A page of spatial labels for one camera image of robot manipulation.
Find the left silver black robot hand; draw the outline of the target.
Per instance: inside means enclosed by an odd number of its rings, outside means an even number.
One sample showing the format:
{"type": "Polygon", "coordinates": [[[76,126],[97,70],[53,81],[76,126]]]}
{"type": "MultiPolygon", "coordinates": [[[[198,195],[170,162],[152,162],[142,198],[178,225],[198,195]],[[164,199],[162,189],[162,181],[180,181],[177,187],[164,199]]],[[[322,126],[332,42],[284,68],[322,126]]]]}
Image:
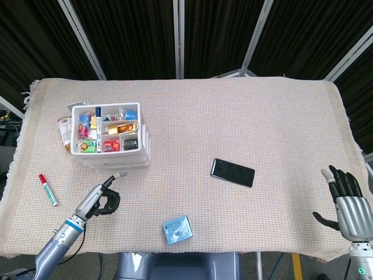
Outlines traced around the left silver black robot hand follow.
{"type": "Polygon", "coordinates": [[[119,207],[121,197],[110,186],[126,175],[126,172],[114,173],[105,182],[96,185],[75,209],[75,215],[86,222],[92,216],[113,214],[119,207]]]}

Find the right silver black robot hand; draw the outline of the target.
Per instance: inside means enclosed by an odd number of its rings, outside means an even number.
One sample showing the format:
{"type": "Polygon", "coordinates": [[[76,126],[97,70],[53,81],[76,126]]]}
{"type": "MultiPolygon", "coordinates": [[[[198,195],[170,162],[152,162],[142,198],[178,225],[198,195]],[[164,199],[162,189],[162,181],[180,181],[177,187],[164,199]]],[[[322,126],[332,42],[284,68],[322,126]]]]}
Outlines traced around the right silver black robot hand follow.
{"type": "Polygon", "coordinates": [[[357,179],[330,165],[322,169],[333,203],[337,221],[325,219],[318,212],[312,214],[324,226],[337,230],[350,242],[372,241],[372,209],[363,196],[357,179]]]}

